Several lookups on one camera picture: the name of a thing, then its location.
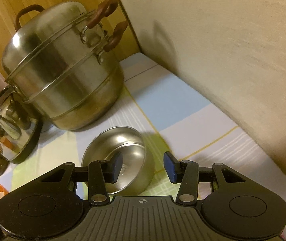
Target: triangular cutout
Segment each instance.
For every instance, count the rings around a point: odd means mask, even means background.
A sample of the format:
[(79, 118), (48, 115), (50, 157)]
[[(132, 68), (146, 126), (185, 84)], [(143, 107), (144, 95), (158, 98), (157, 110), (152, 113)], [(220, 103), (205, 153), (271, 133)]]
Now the triangular cutout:
[(242, 183), (245, 180), (228, 169), (222, 170), (224, 179), (227, 183)]
[(44, 178), (42, 182), (60, 182), (63, 178), (64, 173), (65, 173), (65, 169), (60, 169), (56, 171), (55, 173)]

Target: kettle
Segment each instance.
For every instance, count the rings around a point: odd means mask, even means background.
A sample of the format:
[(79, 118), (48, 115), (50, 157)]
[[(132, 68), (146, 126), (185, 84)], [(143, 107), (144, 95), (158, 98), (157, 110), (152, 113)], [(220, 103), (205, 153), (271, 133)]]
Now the kettle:
[(24, 161), (38, 143), (42, 120), (12, 86), (0, 91), (0, 153), (10, 162)]

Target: pot lid handle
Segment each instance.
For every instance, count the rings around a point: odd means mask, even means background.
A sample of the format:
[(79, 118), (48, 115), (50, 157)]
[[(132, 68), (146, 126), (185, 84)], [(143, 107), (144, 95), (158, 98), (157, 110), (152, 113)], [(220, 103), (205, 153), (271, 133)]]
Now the pot lid handle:
[(114, 32), (109, 38), (108, 44), (104, 46), (104, 51), (109, 52), (110, 50), (114, 49), (117, 44), (119, 44), (127, 26), (127, 21), (120, 22), (115, 26)]
[(16, 32), (22, 28), (22, 26), (20, 25), (19, 23), (19, 19), (24, 15), (24, 14), (27, 14), (31, 11), (38, 11), (38, 12), (42, 12), (44, 11), (44, 7), (39, 5), (39, 4), (32, 4), (30, 6), (27, 6), (26, 8), (20, 10), (15, 18), (15, 21), (14, 21), (14, 27), (15, 27), (15, 30)]
[(93, 28), (96, 24), (98, 24), (104, 17), (111, 15), (115, 12), (118, 6), (118, 0), (104, 0), (98, 5), (98, 8), (94, 14), (94, 16), (89, 19), (87, 23), (87, 27), (89, 29)]

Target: white wall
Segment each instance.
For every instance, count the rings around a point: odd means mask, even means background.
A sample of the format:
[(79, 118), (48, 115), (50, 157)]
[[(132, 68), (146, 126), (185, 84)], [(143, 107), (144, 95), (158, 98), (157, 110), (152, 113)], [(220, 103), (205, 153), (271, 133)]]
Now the white wall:
[(286, 0), (121, 0), (143, 52), (240, 124), (286, 173)]

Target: plaid tablecloth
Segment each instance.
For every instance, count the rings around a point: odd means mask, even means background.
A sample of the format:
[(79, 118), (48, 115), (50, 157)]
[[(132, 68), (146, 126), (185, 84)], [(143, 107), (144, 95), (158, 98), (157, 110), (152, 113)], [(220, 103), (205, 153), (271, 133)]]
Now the plaid tablecloth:
[[(141, 195), (176, 196), (179, 185), (169, 182), (163, 153), (203, 167), (222, 162), (269, 188), (286, 201), (286, 176), (237, 124), (178, 77), (141, 53), (121, 62), (125, 86), (112, 109), (99, 121), (77, 132), (56, 127), (43, 131), (38, 147), (22, 164), (11, 164), (0, 184), (12, 191), (64, 162), (80, 166), (91, 141), (119, 125), (140, 131), (155, 158), (155, 176)], [(79, 183), (77, 194), (87, 198)], [(210, 193), (200, 183), (199, 198)]]

